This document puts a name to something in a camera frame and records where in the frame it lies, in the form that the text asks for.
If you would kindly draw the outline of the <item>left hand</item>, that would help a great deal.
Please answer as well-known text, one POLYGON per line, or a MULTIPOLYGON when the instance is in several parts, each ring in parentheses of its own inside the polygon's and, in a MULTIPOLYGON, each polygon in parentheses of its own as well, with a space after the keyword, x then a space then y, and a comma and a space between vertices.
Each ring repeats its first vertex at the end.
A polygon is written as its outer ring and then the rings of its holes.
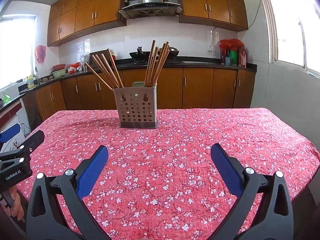
POLYGON ((20 195, 17 192, 17 186, 13 186, 9 189, 10 196, 13 200, 12 207, 4 207, 4 211, 8 216, 16 217, 20 221, 24 217, 24 210, 21 204, 20 195))

